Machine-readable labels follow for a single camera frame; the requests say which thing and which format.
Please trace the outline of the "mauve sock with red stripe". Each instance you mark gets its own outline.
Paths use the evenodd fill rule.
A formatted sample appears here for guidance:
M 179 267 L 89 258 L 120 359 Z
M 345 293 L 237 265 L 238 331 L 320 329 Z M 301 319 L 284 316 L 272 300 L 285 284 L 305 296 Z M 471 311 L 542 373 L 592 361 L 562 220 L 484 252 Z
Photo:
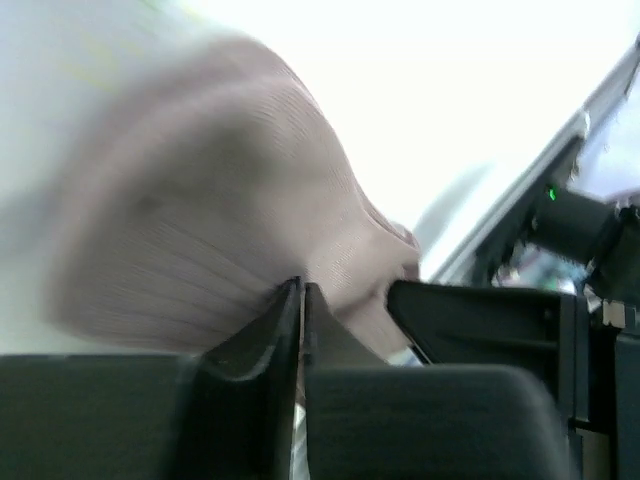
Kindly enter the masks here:
M 419 248 L 367 199 L 311 93 L 246 36 L 190 50 L 121 96 L 61 182 L 48 320 L 78 335 L 199 352 L 292 277 L 387 358 L 385 308 Z

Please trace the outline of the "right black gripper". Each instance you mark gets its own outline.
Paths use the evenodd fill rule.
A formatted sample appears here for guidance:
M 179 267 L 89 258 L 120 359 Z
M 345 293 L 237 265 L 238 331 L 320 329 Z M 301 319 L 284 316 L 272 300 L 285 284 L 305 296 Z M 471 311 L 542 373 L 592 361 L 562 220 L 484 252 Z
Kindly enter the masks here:
M 562 207 L 534 218 L 531 240 L 588 264 L 600 299 L 532 288 L 397 282 L 392 317 L 438 364 L 518 366 L 551 389 L 573 428 L 606 434 L 616 479 L 639 475 L 639 209 Z

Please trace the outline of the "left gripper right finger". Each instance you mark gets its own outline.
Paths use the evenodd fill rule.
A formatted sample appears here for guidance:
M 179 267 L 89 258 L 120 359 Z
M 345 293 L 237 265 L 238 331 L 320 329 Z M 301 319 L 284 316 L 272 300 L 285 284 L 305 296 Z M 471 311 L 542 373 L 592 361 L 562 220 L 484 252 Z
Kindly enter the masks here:
M 553 400 L 502 365 L 352 367 L 321 289 L 304 301 L 307 459 L 315 479 L 566 479 Z

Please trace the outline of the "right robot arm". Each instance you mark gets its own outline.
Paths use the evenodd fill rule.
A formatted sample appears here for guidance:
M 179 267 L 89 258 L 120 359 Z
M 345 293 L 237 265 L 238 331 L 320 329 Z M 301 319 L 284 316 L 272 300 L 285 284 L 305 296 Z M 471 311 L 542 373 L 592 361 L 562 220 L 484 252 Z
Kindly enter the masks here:
M 579 289 L 510 287 L 517 245 L 582 269 Z M 388 309 L 426 360 L 503 364 L 542 379 L 573 429 L 606 434 L 612 475 L 639 475 L 639 209 L 560 187 L 520 201 L 478 251 L 467 286 L 398 282 Z

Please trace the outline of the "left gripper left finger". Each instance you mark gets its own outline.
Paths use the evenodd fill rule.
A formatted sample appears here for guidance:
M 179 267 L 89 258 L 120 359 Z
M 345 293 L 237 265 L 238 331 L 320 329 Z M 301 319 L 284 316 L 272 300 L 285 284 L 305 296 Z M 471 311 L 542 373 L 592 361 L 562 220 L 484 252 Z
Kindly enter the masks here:
M 1 359 L 5 479 L 285 479 L 302 285 L 197 356 Z

